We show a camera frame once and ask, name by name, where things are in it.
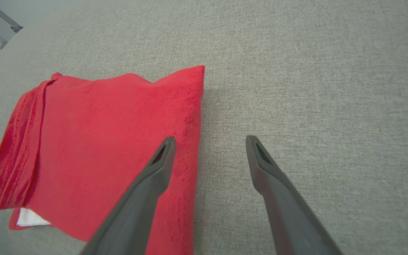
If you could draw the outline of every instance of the gray upholstery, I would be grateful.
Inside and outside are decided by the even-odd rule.
[[[198,64],[196,254],[275,252],[248,134],[345,254],[408,254],[407,0],[87,1],[2,50],[0,139],[21,94],[55,72],[155,81]],[[0,254],[84,245],[50,227],[10,231],[9,215],[0,211]]]

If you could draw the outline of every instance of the folded red towel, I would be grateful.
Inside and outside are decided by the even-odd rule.
[[[173,172],[147,253],[192,254],[203,82],[204,66],[154,83],[135,74],[97,81],[54,74],[25,93],[10,118],[0,145],[0,209],[32,209],[87,241],[174,136]]]

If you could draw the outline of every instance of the white paper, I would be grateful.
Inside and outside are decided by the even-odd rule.
[[[40,225],[50,225],[48,221],[44,220],[33,210],[20,208],[20,215],[18,216],[17,225],[21,227],[26,226],[40,226]]]

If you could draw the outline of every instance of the red cloth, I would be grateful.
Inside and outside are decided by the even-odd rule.
[[[170,185],[158,200],[147,253],[192,254],[203,82],[204,66],[154,83],[136,74],[97,81],[54,74],[25,93],[10,118],[0,145],[0,209],[32,209],[88,241],[174,136]]]

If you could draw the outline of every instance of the red towel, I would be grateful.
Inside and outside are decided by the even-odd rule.
[[[10,118],[0,145],[0,209],[29,208],[88,241],[174,136],[170,185],[147,254],[192,254],[203,81],[204,66],[154,83],[136,74],[97,81],[54,74],[25,93]]]

